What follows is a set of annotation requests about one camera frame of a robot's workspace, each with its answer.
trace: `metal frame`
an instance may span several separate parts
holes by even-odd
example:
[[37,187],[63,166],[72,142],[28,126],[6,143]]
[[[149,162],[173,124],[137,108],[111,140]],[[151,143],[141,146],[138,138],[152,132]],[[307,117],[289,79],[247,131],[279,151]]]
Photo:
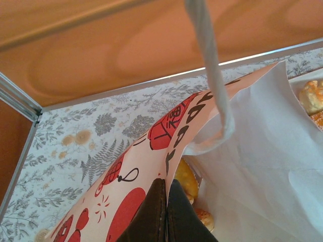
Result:
[[37,121],[42,111],[40,106],[27,93],[0,72],[0,100],[32,122]]
[[[220,63],[219,66],[221,67],[222,70],[224,70],[224,69],[229,69],[229,68],[233,68],[233,67],[238,67],[238,66],[242,66],[242,65],[265,61],[268,59],[279,58],[279,57],[283,57],[286,55],[300,53],[300,52],[304,52],[307,50],[313,50],[313,49],[322,48],[322,47],[323,47],[323,38],[320,38],[320,39],[312,40],[312,41],[305,42],[302,44],[297,44],[297,45],[293,45],[290,47],[286,47],[286,48],[281,48],[281,49],[277,49],[277,50],[273,50],[273,51],[269,51],[269,52],[265,52],[265,53],[261,53],[261,54],[255,54],[255,55],[247,56],[244,58],[235,59],[235,60],[232,60],[229,62],[223,62],[223,63]],[[80,104],[80,103],[84,103],[84,102],[90,102],[90,101],[94,101],[94,100],[101,99],[101,98],[111,97],[111,96],[115,96],[115,95],[119,95],[119,94],[123,94],[123,93],[127,93],[127,92],[136,91],[139,89],[147,88],[147,87],[160,85],[163,83],[168,83],[168,82],[172,82],[172,81],[176,81],[176,80],[182,80],[182,79],[186,79],[186,78],[196,77],[196,76],[204,75],[204,74],[206,74],[205,68],[204,67],[198,68],[195,70],[182,72],[182,73],[178,73],[178,74],[174,74],[174,75],[170,75],[170,76],[166,76],[166,77],[161,77],[161,78],[157,78],[157,79],[154,79],[151,81],[146,81],[146,82],[134,84],[131,86],[118,88],[118,89],[107,91],[107,92],[101,92],[101,93],[93,94],[90,96],[77,98],[77,99],[74,99],[71,101],[51,105],[48,107],[44,107],[42,111],[46,112],[46,111],[50,111],[50,110],[54,110],[54,109],[64,108],[64,107],[68,107],[68,106],[72,106],[72,105],[76,105],[76,104]]]
[[22,150],[22,153],[20,155],[20,158],[19,158],[18,164],[16,166],[15,172],[14,172],[14,174],[12,176],[12,179],[11,179],[11,181],[9,183],[8,189],[6,191],[4,199],[3,199],[2,203],[1,203],[1,206],[0,206],[0,221],[2,221],[2,219],[3,219],[4,215],[5,215],[5,212],[7,210],[7,206],[9,204],[9,201],[10,201],[11,196],[12,196],[12,193],[14,192],[14,189],[16,187],[16,183],[18,181],[20,172],[21,172],[22,167],[24,165],[24,162],[25,162],[26,156],[28,154],[29,148],[31,146],[31,142],[32,142],[32,140],[34,138],[34,135],[36,133],[37,126],[38,126],[38,123],[34,122],[32,124],[32,126],[31,126],[30,131],[29,131],[26,143],[25,143],[24,148]]

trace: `pastry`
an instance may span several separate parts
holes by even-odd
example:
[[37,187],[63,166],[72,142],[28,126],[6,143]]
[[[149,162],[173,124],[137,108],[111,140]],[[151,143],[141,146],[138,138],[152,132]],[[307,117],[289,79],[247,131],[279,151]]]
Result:
[[193,203],[194,203],[194,198],[193,198],[193,196],[192,196],[192,195],[189,195],[189,194],[187,194],[187,193],[185,193],[185,194],[186,194],[187,199],[189,200],[190,204],[191,204],[191,205],[193,205]]
[[323,130],[323,111],[311,115],[311,119],[321,130]]
[[323,80],[309,81],[299,92],[299,101],[308,115],[323,110]]
[[194,199],[197,198],[197,180],[195,179],[194,173],[192,172],[191,168],[183,158],[181,159],[177,167],[175,179],[179,181],[186,194],[191,195]]
[[210,213],[204,211],[203,209],[195,208],[194,210],[199,220],[201,220],[201,222],[208,229],[208,231],[212,232],[214,229],[213,216]]

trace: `white paper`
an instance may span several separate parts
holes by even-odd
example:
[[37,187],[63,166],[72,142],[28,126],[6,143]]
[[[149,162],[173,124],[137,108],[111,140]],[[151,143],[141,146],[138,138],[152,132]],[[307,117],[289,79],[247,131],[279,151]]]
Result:
[[[206,181],[199,199],[216,218],[215,236],[220,241],[323,241],[323,132],[294,95],[285,63],[244,77],[228,92],[236,132],[196,157]],[[195,141],[220,125],[217,115]]]

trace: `gray foliage print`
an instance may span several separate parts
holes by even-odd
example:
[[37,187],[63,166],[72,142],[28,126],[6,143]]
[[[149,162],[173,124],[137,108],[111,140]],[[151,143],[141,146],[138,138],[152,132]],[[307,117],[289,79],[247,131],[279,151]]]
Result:
[[34,171],[31,175],[29,172],[25,172],[24,175],[17,181],[16,187],[20,188],[22,191],[27,191],[27,186],[30,183],[38,183],[44,181],[44,177],[51,175],[55,171],[55,167],[50,165],[43,172],[40,170]]
[[96,111],[96,108],[85,108],[83,110],[75,110],[67,113],[66,117],[61,117],[61,122],[79,121],[83,116],[90,116]]
[[129,102],[129,94],[128,93],[123,93],[117,96],[111,97],[111,99],[119,104],[124,104]]
[[153,100],[153,97],[159,92],[154,92],[150,94],[143,94],[142,98],[129,100],[125,107],[116,107],[115,112],[127,111],[129,108],[137,110],[141,105],[147,106]]
[[204,91],[207,89],[207,86],[195,85],[191,87],[187,84],[180,85],[179,87],[170,87],[161,92],[161,95],[168,95],[170,98],[180,98],[184,99],[193,93]]
[[132,120],[129,127],[122,131],[122,134],[129,138],[137,139],[140,135],[145,133],[155,122],[153,117],[138,115]]
[[81,162],[82,181],[88,175],[89,185],[93,184],[94,179],[102,175],[108,166],[113,163],[125,149],[130,145],[129,140],[125,143],[124,140],[117,146],[117,140],[109,146],[107,142],[104,143],[102,149],[93,157],[88,155],[86,162]]
[[174,99],[166,99],[166,100],[154,100],[148,109],[149,113],[158,113],[160,116],[164,116],[168,113],[172,108],[174,108],[178,104],[177,100]]
[[36,166],[38,164],[43,164],[45,162],[47,162],[47,158],[44,157],[43,155],[40,155],[36,158],[33,154],[29,154],[26,157],[23,168],[26,168],[28,166]]
[[104,104],[107,104],[107,103],[109,103],[109,98],[103,98],[103,99],[99,99],[97,101],[93,101],[92,106],[100,107],[101,105],[104,105]]
[[83,189],[80,188],[66,188],[61,191],[60,188],[49,189],[44,196],[35,197],[36,201],[34,204],[37,207],[46,208],[47,205],[52,205],[54,207],[59,207],[59,205],[64,201],[63,198],[67,200],[74,200],[78,198],[78,195],[82,193]]
[[116,121],[117,118],[112,117],[111,113],[99,115],[94,123],[96,134],[99,136],[106,134],[115,126]]
[[60,168],[60,169],[64,169],[67,166],[71,166],[71,167],[75,167],[77,164],[79,163],[78,159],[72,159],[72,158],[68,158],[65,159],[63,162],[61,163],[57,163],[56,165]]
[[0,224],[1,241],[24,241],[24,237],[29,236],[30,231],[38,227],[37,219],[39,214],[37,210],[27,213],[26,209],[30,203],[30,198],[34,195],[33,191],[29,191],[21,196],[21,198],[11,201],[7,207],[6,213]]
[[170,99],[177,99],[178,101],[180,101],[187,98],[193,93],[204,91],[206,89],[207,85],[195,85],[191,87],[187,84],[180,85],[179,87],[166,88],[165,90],[162,90],[162,88],[160,88],[156,92],[143,94],[140,99],[128,100],[127,105],[125,105],[124,107],[116,107],[114,109],[114,112],[127,111],[129,108],[137,110],[142,105],[148,106],[151,104],[151,102],[155,102],[157,94],[159,94],[160,96],[167,96]]
[[302,60],[301,63],[297,63],[292,71],[287,71],[287,75],[291,77],[300,76],[302,74],[311,72],[313,69],[309,65],[310,62],[307,60]]
[[57,140],[57,136],[63,134],[64,126],[61,124],[55,127],[55,122],[58,118],[58,114],[53,115],[51,118],[40,122],[34,136],[32,146],[39,150],[47,142]]

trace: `fern print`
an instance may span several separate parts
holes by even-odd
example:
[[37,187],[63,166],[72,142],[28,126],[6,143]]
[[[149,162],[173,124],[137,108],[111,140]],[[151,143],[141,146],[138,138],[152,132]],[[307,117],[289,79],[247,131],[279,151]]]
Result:
[[88,177],[88,184],[91,186],[100,175],[102,175],[106,169],[113,163],[130,145],[129,140],[126,142],[121,140],[117,145],[117,140],[109,146],[107,142],[103,144],[102,149],[93,157],[88,155],[86,162],[81,162],[82,179],[84,181]]

